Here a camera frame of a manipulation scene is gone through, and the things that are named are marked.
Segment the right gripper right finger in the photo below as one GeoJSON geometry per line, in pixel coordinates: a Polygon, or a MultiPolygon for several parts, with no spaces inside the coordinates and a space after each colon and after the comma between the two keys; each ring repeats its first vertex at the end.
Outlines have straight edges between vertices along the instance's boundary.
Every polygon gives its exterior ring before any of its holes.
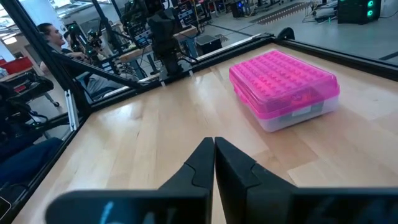
{"type": "Polygon", "coordinates": [[[295,185],[216,137],[215,170],[227,224],[286,224],[295,185]]]}

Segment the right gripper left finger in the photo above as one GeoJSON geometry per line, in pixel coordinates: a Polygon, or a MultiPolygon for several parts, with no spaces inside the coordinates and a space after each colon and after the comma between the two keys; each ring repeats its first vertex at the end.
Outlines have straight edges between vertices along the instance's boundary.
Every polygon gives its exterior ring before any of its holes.
{"type": "Polygon", "coordinates": [[[192,152],[176,173],[159,187],[159,190],[206,190],[213,194],[215,144],[206,137],[192,152]]]}

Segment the clear pencil box pink lid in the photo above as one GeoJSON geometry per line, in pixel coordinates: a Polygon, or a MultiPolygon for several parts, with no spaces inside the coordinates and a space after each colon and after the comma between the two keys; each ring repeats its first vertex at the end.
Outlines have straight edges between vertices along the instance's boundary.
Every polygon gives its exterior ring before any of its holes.
{"type": "Polygon", "coordinates": [[[340,86],[334,74],[279,50],[229,68],[237,97],[267,132],[337,109],[340,86]]]}

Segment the black box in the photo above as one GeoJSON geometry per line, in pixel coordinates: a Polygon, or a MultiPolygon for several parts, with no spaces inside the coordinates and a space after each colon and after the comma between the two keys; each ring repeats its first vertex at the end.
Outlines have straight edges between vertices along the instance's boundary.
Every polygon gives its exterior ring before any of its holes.
{"type": "Polygon", "coordinates": [[[222,48],[221,40],[211,35],[199,36],[196,41],[197,52],[199,56],[208,54],[222,48]]]}

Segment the wooden workbench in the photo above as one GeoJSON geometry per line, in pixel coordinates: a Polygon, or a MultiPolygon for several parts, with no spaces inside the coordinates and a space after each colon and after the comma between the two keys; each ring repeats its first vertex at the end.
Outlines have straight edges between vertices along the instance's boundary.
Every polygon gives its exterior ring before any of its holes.
{"type": "MultiPolygon", "coordinates": [[[[181,43],[185,43],[187,46],[188,53],[192,57],[198,57],[198,53],[195,45],[195,37],[198,34],[198,29],[195,26],[191,26],[190,28],[183,30],[179,33],[174,34],[174,37],[181,43]]],[[[126,52],[119,56],[119,60],[123,63],[130,62],[131,60],[135,60],[138,57],[143,56],[145,53],[151,52],[152,46],[148,45],[142,49],[136,49],[130,52],[126,52]]]]}

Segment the black corner clamp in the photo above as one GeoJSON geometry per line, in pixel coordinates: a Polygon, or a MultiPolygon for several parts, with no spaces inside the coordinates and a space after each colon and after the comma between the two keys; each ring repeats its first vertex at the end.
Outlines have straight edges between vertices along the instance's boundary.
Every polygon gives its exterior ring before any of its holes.
{"type": "Polygon", "coordinates": [[[278,41],[285,40],[285,39],[295,40],[294,30],[291,27],[286,27],[278,33],[278,35],[275,39],[278,41]]]}

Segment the person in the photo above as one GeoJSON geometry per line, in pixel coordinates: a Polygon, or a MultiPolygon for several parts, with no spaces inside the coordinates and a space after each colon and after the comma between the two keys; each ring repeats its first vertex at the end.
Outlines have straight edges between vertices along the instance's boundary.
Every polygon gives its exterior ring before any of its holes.
{"type": "Polygon", "coordinates": [[[61,139],[50,138],[24,149],[14,150],[6,157],[0,156],[0,186],[29,180],[53,158],[62,144],[61,139]]]}
{"type": "MultiPolygon", "coordinates": [[[[65,44],[63,35],[59,30],[53,26],[51,23],[42,23],[37,26],[38,30],[44,34],[44,39],[52,43],[56,49],[60,50],[65,55],[74,58],[76,60],[94,65],[92,59],[89,59],[87,55],[83,52],[73,52],[69,49],[62,48],[65,44]]],[[[107,91],[117,90],[124,87],[123,84],[108,80],[96,74],[86,75],[83,78],[84,84],[86,86],[86,91],[91,96],[100,96],[100,94],[105,94],[107,91]]]]}

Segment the black chair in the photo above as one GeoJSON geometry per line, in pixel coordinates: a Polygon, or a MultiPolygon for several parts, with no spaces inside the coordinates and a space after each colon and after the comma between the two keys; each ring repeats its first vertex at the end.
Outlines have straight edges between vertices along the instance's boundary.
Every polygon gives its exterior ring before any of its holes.
{"type": "Polygon", "coordinates": [[[51,80],[31,72],[0,82],[0,136],[16,138],[54,128],[56,124],[51,119],[34,111],[29,105],[31,101],[45,97],[58,108],[60,103],[49,95],[53,89],[51,80]]]}

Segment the computer tower green lights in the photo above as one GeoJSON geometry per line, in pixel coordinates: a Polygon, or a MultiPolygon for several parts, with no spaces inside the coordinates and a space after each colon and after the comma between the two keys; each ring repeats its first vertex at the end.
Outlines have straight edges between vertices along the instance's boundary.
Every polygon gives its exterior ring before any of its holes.
{"type": "Polygon", "coordinates": [[[381,0],[338,0],[339,24],[367,24],[379,19],[381,0]]]}

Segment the red bin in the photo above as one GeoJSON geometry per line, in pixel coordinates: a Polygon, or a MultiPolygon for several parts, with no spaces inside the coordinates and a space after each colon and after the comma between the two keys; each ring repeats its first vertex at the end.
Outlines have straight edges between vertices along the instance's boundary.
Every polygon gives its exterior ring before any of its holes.
{"type": "Polygon", "coordinates": [[[5,69],[8,74],[14,74],[32,67],[32,62],[28,57],[17,58],[13,61],[6,62],[0,59],[0,67],[5,69]]]}

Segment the silver aluminium bracket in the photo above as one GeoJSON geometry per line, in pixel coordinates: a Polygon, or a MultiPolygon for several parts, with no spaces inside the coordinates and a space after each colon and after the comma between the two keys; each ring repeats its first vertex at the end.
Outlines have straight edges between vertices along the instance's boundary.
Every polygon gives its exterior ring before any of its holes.
{"type": "Polygon", "coordinates": [[[80,125],[78,110],[76,108],[76,103],[74,96],[70,90],[65,90],[65,101],[68,111],[68,120],[71,131],[76,131],[80,125]]]}

